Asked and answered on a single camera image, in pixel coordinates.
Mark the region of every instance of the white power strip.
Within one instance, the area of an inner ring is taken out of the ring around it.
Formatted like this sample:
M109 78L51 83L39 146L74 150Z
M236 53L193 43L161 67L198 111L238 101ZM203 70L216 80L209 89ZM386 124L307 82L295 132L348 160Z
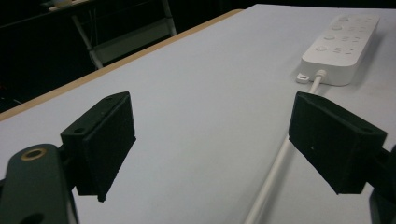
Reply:
M296 81L313 81L319 70L327 76L322 83L350 83L379 22L377 15L340 15L303 55Z

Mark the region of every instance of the dark background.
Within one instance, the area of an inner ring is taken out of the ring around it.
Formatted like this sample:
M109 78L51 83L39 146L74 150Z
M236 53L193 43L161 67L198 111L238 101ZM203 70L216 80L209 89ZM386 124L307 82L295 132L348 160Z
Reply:
M394 1L385 0L168 1L178 33L255 4L395 8ZM95 12L100 38L94 45L164 17L160 0L95 0L55 13L48 13L44 2L0 0L0 112L17 105L14 99L29 101L95 70L71 15L78 16L88 33L89 13Z

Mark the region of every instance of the white tabletop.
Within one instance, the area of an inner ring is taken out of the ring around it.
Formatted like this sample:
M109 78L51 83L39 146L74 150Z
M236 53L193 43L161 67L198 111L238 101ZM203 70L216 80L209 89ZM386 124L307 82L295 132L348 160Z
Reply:
M107 194L75 193L80 223L243 223L289 126L301 56L333 17L381 19L352 83L319 93L396 144L396 13L257 5L0 122L0 174L17 151L59 146L101 98L132 95L137 141ZM370 223L368 196L335 195L297 151L263 223Z

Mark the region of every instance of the wooden table edge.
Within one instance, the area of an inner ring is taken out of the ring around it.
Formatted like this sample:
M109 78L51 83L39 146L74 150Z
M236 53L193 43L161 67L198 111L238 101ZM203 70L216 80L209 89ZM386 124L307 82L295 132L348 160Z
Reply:
M153 52L153 51L155 51L157 49L160 49L160 48L162 48L162 47L164 47L166 45L169 45L169 44L171 44L171 43L173 43L175 41L178 41L179 39L184 38L184 37L186 37L188 35L192 35L192 34L198 32L198 31L201 31L201 30L205 29L206 27L208 27L210 25L213 25L213 24L215 24L215 23L217 23L219 21L222 21L224 19L227 19L227 18L231 17L232 15L234 15L234 14L236 14L238 12L241 12L241 11L243 11L243 9L235 9L235 10L229 11L229 12L227 12L227 13L221 15L221 16L216 17L215 19L212 19L210 21L207 21L207 22L204 22L204 23L202 23L200 25L197 25L197 26L191 28L190 30L187 30L187 31L185 31L183 33L180 33L178 35L174 35L174 36L172 36L172 37L170 37L168 39L165 39L164 41L162 41L162 42L160 42L158 44L155 44L155 45L153 45L151 47L148 47L146 49L142 49L142 50L138 51L137 53L135 53L133 55L130 55L130 56L124 58L124 59L121 59L121 60L119 60L119 61L117 61L115 63L112 63L112 64L110 64L110 65L108 65L108 66L106 66L106 67L104 67L104 68L102 68L100 70L92 72L92 73L88 74L87 76L81 77L81 78L76 79L76 80L74 80L74 81L72 81L70 83L67 83L67 84L65 84L64 86L62 86L62 87L60 87L58 89L55 89L53 91L49 91L49 92L47 92L47 93L45 93L43 95L40 95L40 96L36 97L35 99L32 99L32 100L30 100L30 101L28 101L28 102L26 102L24 104L21 104L21 105L18 105L16 107L13 107L13 108L11 108L11 109L9 109L9 110L7 110L7 111L5 111L5 112L0 114L0 121L4 120L4 119L11 118L11 117L13 117L13 116L25 111L25 110L28 110L28 109L36 106L36 105L40 105L42 103L45 103L45 102L47 102L48 100L50 100L52 98L55 98L55 97L65 93L65 92L71 91L71 90L73 90L76 87L79 87L79 86L81 86L81 85L83 85L83 84L85 84L87 82L90 82L90 81L92 81L92 80L94 80L94 79L96 79L98 77L101 77L102 75L104 75L104 74L106 74L108 72L111 72L111 71L113 71L113 70L115 70L115 69L117 69L117 68L119 68L119 67L121 67L121 66L123 66L123 65L125 65L127 63L130 63L130 62L132 62L132 61L134 61L134 60L136 60L136 59L138 59L140 57L143 57L146 54L149 54L149 53L151 53L151 52Z

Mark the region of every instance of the power outlet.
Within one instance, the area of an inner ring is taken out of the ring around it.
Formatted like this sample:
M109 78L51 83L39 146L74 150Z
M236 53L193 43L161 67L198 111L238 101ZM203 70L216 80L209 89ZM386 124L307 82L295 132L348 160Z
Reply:
M298 82L313 81L318 70L327 76L322 83L350 83L378 25L377 15L339 15L303 55Z

